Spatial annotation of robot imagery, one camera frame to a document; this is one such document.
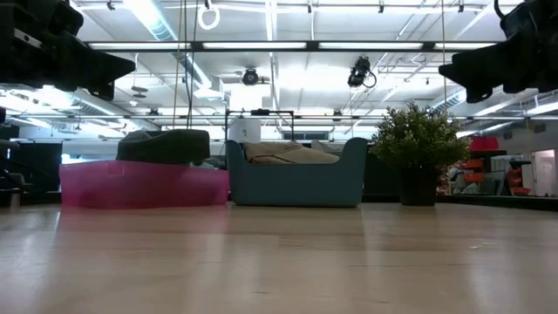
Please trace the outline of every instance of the wooden floor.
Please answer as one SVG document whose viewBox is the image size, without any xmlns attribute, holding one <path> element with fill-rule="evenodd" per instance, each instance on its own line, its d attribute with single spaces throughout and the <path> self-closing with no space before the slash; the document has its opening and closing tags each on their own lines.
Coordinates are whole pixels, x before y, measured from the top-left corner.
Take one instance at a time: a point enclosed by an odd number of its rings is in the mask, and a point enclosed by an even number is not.
<svg viewBox="0 0 558 314">
<path fill-rule="evenodd" d="M 0 214 L 0 313 L 558 312 L 558 214 L 439 204 Z"/>
</svg>

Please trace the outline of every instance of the black plant pot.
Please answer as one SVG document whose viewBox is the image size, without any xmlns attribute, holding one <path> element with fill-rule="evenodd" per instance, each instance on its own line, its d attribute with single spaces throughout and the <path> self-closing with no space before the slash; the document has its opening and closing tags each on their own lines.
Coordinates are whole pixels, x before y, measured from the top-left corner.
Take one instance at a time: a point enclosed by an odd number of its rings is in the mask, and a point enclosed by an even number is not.
<svg viewBox="0 0 558 314">
<path fill-rule="evenodd" d="M 401 169 L 401 204 L 408 206 L 434 206 L 439 171 L 435 168 Z"/>
</svg>

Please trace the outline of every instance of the pink tub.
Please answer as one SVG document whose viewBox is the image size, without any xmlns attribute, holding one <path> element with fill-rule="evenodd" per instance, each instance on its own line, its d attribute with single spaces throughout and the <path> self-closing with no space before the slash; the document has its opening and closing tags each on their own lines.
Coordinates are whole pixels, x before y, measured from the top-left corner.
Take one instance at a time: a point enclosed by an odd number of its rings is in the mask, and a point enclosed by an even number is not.
<svg viewBox="0 0 558 314">
<path fill-rule="evenodd" d="M 81 208 L 165 208 L 221 205 L 228 172 L 135 161 L 60 166 L 62 204 Z"/>
</svg>

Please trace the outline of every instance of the green plant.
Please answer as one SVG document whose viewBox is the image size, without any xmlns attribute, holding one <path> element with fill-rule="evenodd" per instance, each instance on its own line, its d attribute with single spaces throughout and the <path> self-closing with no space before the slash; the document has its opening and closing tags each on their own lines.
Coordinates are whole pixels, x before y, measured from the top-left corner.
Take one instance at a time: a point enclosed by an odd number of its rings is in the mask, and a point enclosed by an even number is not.
<svg viewBox="0 0 558 314">
<path fill-rule="evenodd" d="M 457 138 L 459 125 L 443 111 L 388 108 L 389 116 L 372 136 L 371 153 L 396 168 L 445 167 L 469 154 L 469 139 Z"/>
</svg>

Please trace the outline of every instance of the potted plant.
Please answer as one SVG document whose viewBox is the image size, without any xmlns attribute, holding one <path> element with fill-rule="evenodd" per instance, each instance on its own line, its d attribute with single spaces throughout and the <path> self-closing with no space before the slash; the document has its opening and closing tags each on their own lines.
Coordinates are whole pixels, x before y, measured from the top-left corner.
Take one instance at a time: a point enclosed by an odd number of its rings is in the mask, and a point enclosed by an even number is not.
<svg viewBox="0 0 558 314">
<path fill-rule="evenodd" d="M 467 158 L 469 139 L 458 139 L 458 122 L 444 111 L 411 102 L 388 113 L 372 136 L 371 153 L 399 171 L 403 205 L 433 206 L 440 170 Z"/>
</svg>

